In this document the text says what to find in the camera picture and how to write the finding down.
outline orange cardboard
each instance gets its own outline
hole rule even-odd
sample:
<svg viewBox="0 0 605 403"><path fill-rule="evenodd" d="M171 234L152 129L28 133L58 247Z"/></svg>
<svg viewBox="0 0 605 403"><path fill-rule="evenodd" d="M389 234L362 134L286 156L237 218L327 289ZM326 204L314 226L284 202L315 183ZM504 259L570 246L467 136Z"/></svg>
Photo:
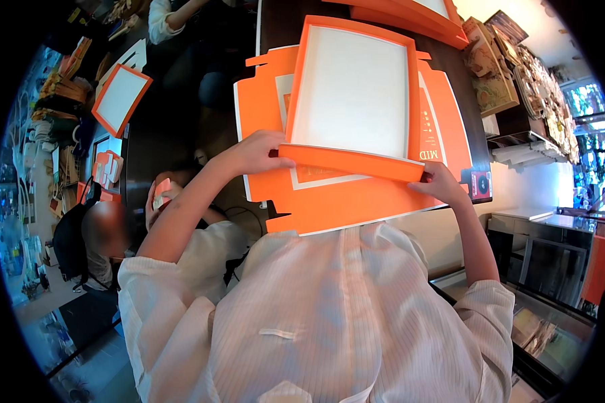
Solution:
<svg viewBox="0 0 605 403"><path fill-rule="evenodd" d="M468 38L462 28L459 29L457 35L445 34L437 31L438 26L427 26L418 24L398 15L392 15L371 8L350 6L350 17L354 19L362 19L373 23L390 25L391 27L402 28L411 32L416 32L427 37L431 37L445 44L449 44L457 49L463 50L468 46Z"/></svg>
<svg viewBox="0 0 605 403"><path fill-rule="evenodd" d="M323 17L320 15L307 15L305 18L305 25L302 28L303 33L300 37L300 47L294 69L291 98L289 100L290 107L288 108L288 119L285 127L287 141L291 142L293 123L296 119L300 81L305 67L305 54L311 26L354 32L405 47L408 63L408 151L406 155L409 159L419 159L419 83L417 80L417 65L414 62L417 58L415 41L409 37L397 34L396 32L375 27L373 25L340 18Z"/></svg>
<svg viewBox="0 0 605 403"><path fill-rule="evenodd" d="M423 163L408 159L299 144L281 144L278 156L293 159L300 165L342 170L405 183L419 182L424 170Z"/></svg>
<svg viewBox="0 0 605 403"><path fill-rule="evenodd" d="M459 35L462 25L457 8L452 0L443 0L448 17L431 10L414 0L323 0L331 3L349 4L388 15L396 15L415 27L422 27L448 36Z"/></svg>
<svg viewBox="0 0 605 403"><path fill-rule="evenodd" d="M291 91L286 84L291 85L297 54L298 45L293 45L246 61L256 68L254 77L235 83L239 141L260 129L283 131ZM471 167L466 132L446 74L431 70L426 59L429 54L416 52L420 116L425 122L419 147L424 158L418 161L441 160L459 181L461 171ZM278 213L290 214L268 220L269 232L309 235L444 206L409 190L404 182L305 165L245 175L244 185L247 200L272 200Z"/></svg>
<svg viewBox="0 0 605 403"><path fill-rule="evenodd" d="M127 72L134 74L135 76L143 78L144 80L146 80L146 84L143 86L142 90L138 93L135 101L130 106L128 113L126 114L125 118L123 119L123 123L121 123L121 126L119 127L119 129L116 130L98 113L98 107L100 106L101 101L103 100L103 97L107 93L108 88L112 84L112 81L114 80L114 78L117 76L117 73L121 69L126 70ZM148 90L148 87L150 87L150 84L152 84L152 78L150 78L149 76L146 76L145 74L142 74L142 73L138 72L137 70L131 69L128 66L124 66L123 64L117 64L117 66L114 68L114 70L112 70L112 73L108 77L108 80L103 85L103 89L101 90L101 92L98 93L97 99L94 102L94 106L92 107L92 115L94 115L94 117L97 119L97 121L101 125L103 125L103 127L108 131L108 133L110 133L114 137L120 139L121 136L123 136L123 131L125 131L126 125L127 125L128 121L130 120L132 113L137 108L139 101L141 101L141 98Z"/></svg>

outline backpack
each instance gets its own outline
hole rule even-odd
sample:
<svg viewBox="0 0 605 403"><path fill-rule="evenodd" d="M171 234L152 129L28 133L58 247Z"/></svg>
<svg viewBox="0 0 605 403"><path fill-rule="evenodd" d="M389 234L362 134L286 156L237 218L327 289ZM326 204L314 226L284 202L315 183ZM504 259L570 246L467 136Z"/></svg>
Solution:
<svg viewBox="0 0 605 403"><path fill-rule="evenodd" d="M100 199L100 184L94 182L92 179L92 177L89 178L85 189L83 189L79 204L65 213L56 225L54 237L51 241L54 252L56 253L56 259L58 260L58 269L60 269L60 272L63 275L63 280L69 281L75 277L81 277L79 284L72 288L74 292L76 292L78 287L88 281L88 277L91 277L88 271L88 257L85 249L85 240L81 234L81 223L88 210ZM90 182L91 188L86 196L85 204L83 205L83 195Z"/></svg>

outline person's hand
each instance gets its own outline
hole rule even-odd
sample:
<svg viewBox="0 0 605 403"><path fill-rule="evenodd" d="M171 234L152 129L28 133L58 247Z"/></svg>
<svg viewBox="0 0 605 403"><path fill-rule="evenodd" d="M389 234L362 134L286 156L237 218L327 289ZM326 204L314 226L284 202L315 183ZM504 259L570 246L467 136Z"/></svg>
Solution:
<svg viewBox="0 0 605 403"><path fill-rule="evenodd" d="M148 191L148 199L146 200L146 231L150 232L150 223L155 220L155 217L161 212L152 209L152 202L155 200L155 189L157 184L153 181Z"/></svg>
<svg viewBox="0 0 605 403"><path fill-rule="evenodd" d="M269 152L285 142L284 133L273 130L258 130L249 137L227 149L217 159L232 177L249 173L260 173L277 168L294 168L296 163L289 158L269 157Z"/></svg>
<svg viewBox="0 0 605 403"><path fill-rule="evenodd" d="M408 183L410 189L430 195L451 207L471 203L464 189L457 183L453 174L443 163L424 162L427 182Z"/></svg>

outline white striped shirt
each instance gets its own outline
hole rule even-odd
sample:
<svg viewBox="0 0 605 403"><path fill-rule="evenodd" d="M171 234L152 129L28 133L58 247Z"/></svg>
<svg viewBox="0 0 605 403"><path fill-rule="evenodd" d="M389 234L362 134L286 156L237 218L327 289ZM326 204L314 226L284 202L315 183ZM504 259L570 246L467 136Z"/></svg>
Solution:
<svg viewBox="0 0 605 403"><path fill-rule="evenodd" d="M428 284L420 248L383 222L263 237L217 307L189 290L175 264L126 259L119 284L146 402L510 396L514 295L478 281L450 306Z"/></svg>

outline orange frame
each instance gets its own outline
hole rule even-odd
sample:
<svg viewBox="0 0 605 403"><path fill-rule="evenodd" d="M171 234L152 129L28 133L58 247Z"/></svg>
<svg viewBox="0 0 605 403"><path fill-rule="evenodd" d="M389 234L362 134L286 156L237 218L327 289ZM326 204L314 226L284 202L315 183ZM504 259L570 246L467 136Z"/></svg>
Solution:
<svg viewBox="0 0 605 403"><path fill-rule="evenodd" d="M135 101L132 102L132 106L130 106L130 109L128 110L128 113L126 114L126 117L123 119L123 122L121 122L121 127L117 131L117 130L114 130L114 128L108 122L106 122L106 120L101 115L98 114L97 110L98 110L98 107L100 106L101 101L103 101L103 95L105 95L105 93L108 91L108 88L110 87L110 84L112 84L112 80L114 79L114 77L119 72L119 69L126 70L127 72L132 73L135 76L145 79L146 84L143 86L143 88L141 88L141 91L137 95L137 98L135 99ZM145 74L140 73L135 69L131 69L128 66L124 66L123 64L117 64L117 66L114 68L114 70L112 70L112 73L108 77L108 80L103 85L103 89L101 89L101 92L98 93L98 97L97 97L96 101L94 102L94 106L92 107L92 115L97 119L97 121L103 127L105 127L105 129L108 131L108 133L110 133L114 137L120 139L123 134L123 131L126 129L126 125L128 124L128 121L129 121L130 117L132 116L132 113L134 113L135 109L137 108L137 105L139 104L139 101L141 101L141 97L143 97L143 95L146 93L146 90L148 90L148 87L150 87L151 84L152 84L152 78L150 78L149 76L146 76Z"/></svg>
<svg viewBox="0 0 605 403"><path fill-rule="evenodd" d="M415 41L407 36L397 34L386 30L384 28L375 27L373 25L358 23L356 21L322 17L320 15L307 15L305 18L305 25L302 28L302 35L300 36L300 47L298 49L298 58L296 59L295 70L293 74L293 85L291 86L291 99L289 104L289 112L287 118L287 126L285 130L286 141L291 142L291 133L293 131L293 123L295 121L297 106L298 106L298 95L300 93L300 82L303 77L303 69L305 67L305 55L307 53L307 40L309 37L309 27L323 27L323 28L335 28L339 30L355 32L357 34L363 34L366 36L375 37L382 39L383 41L391 42L404 46L407 49L407 63L408 63L408 150L407 159L419 160L419 145L420 145L420 132L419 132L419 74L417 70L417 52L415 49ZM357 152L344 151L350 154L358 154Z"/></svg>
<svg viewBox="0 0 605 403"><path fill-rule="evenodd" d="M331 170L358 173L399 182L419 182L424 163L385 157L383 155L357 153L344 149L280 144L278 156L293 159L296 164L317 166Z"/></svg>
<svg viewBox="0 0 605 403"><path fill-rule="evenodd" d="M372 10L371 8L350 6L350 17L352 19L361 19L370 21L373 23L390 25L391 27L402 28L411 32L416 32L421 35L438 40L445 44L449 44L454 48L463 50L468 46L468 38L461 29L458 35L448 35L442 32L437 32L432 28L428 28L422 24L414 23L412 21L403 19L397 15L390 15L385 12L378 10Z"/></svg>
<svg viewBox="0 0 605 403"><path fill-rule="evenodd" d="M323 0L349 4L400 17L417 26L448 36L460 35L462 25L452 0L443 0L448 18L413 0Z"/></svg>

